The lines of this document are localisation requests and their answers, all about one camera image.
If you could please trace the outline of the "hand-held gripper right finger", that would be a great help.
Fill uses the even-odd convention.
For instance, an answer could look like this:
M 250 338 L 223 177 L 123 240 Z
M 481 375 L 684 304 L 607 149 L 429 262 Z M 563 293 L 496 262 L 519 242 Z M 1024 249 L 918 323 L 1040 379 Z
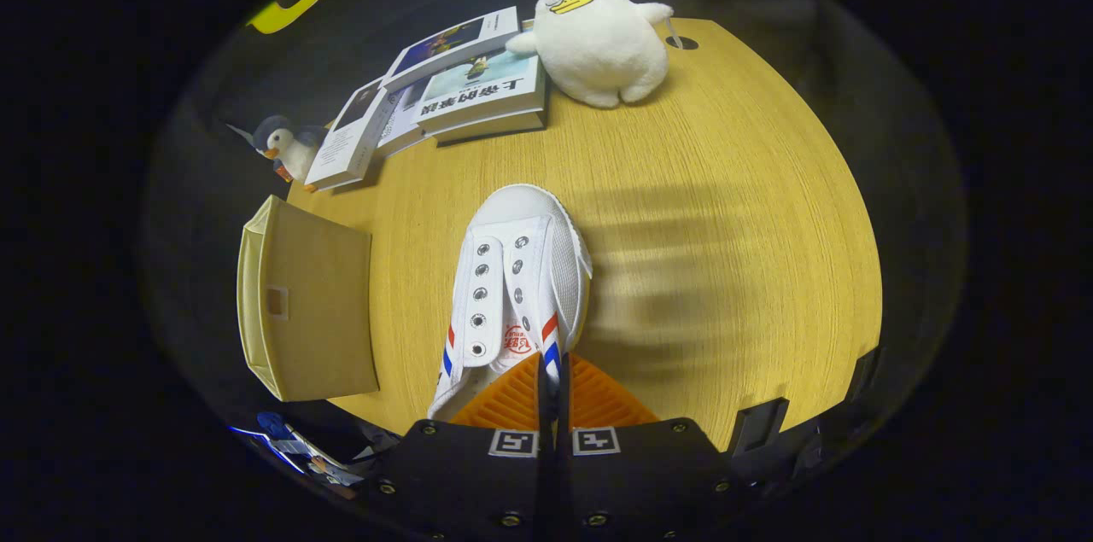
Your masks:
M 574 354 L 559 386 L 559 541 L 706 541 L 743 511 L 743 488 L 686 417 L 579 424 L 597 399 L 633 412 L 628 392 Z

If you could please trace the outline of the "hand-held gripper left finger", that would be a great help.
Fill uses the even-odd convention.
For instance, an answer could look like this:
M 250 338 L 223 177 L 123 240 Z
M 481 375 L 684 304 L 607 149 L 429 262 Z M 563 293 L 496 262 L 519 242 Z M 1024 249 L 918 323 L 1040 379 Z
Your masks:
M 459 423 L 414 423 L 378 458 L 368 517 L 395 541 L 534 541 L 545 397 L 534 355 L 489 385 Z

